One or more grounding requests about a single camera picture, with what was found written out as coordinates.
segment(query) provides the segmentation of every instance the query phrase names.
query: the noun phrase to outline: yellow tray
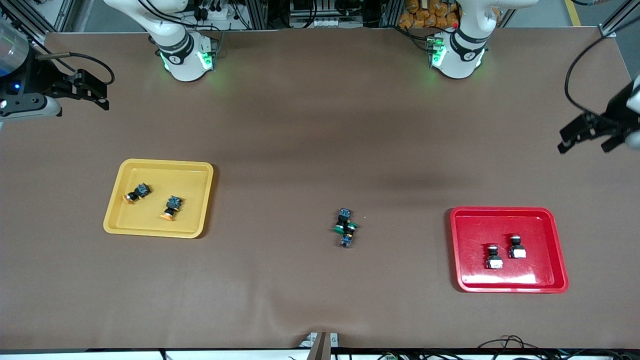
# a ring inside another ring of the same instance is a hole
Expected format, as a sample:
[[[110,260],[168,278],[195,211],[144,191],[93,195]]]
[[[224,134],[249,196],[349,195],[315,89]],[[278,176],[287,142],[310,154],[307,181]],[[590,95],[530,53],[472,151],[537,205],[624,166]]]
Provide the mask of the yellow tray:
[[[195,161],[129,159],[120,165],[104,216],[111,234],[165,236],[192,239],[200,235],[207,216],[213,167]],[[133,204],[122,196],[145,183],[151,193]],[[183,200],[174,221],[160,217],[172,195]]]

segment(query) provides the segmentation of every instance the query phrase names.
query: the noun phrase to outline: toy in table center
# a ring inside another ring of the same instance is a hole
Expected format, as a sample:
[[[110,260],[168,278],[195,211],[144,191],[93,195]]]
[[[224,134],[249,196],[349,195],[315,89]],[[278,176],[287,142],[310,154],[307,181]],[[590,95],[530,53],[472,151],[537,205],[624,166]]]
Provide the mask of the toy in table center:
[[[175,215],[175,212],[180,210],[181,206],[182,206],[182,199],[172,195],[169,198],[169,201],[166,203],[166,210],[162,215],[160,215],[160,217],[168,221],[173,221],[173,216]]]
[[[342,235],[340,239],[340,246],[349,248],[351,246],[351,239],[358,229],[358,224],[351,222],[351,210],[346,208],[340,208],[338,212],[338,222],[333,227],[333,231]]]
[[[486,258],[486,267],[489,269],[501,269],[502,258],[498,255],[498,245],[491,244],[487,246],[489,256]]]
[[[138,187],[127,195],[122,195],[122,198],[129,204],[133,204],[136,200],[144,198],[151,193],[151,189],[145,183],[141,183]]]
[[[520,244],[522,241],[520,234],[511,234],[511,248],[509,249],[509,257],[513,259],[524,259],[527,257],[527,251]]]

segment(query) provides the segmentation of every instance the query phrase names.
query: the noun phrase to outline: tray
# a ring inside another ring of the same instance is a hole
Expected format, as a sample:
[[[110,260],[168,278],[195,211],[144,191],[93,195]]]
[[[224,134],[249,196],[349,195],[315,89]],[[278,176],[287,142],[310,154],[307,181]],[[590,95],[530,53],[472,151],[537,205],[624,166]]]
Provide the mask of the tray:
[[[120,165],[103,227],[107,233],[195,238],[204,228],[213,167],[194,161],[129,159]],[[122,195],[145,183],[151,193],[133,204]],[[171,195],[184,202],[169,222],[160,217]]]
[[[525,259],[509,258],[510,234],[522,236]],[[553,214],[544,208],[465,207],[451,211],[458,284],[483,293],[563,293],[569,287]],[[487,269],[497,244],[502,269]]]

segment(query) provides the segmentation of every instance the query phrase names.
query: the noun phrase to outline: table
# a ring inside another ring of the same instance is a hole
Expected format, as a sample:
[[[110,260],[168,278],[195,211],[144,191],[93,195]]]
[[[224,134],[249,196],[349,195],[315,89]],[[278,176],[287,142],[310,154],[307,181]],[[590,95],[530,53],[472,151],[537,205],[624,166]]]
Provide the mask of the table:
[[[391,29],[229,33],[194,83],[144,34],[51,34],[117,79],[110,111],[67,99],[64,117],[0,133],[0,348],[292,347],[310,331],[345,347],[637,347],[638,155],[556,149],[579,114],[564,74],[597,34],[499,29],[455,81]],[[612,39],[572,92],[603,110],[628,81]],[[215,165],[200,239],[104,232],[127,158]],[[551,210],[569,290],[457,290],[459,205]],[[331,232],[342,206],[362,226],[350,250]]]

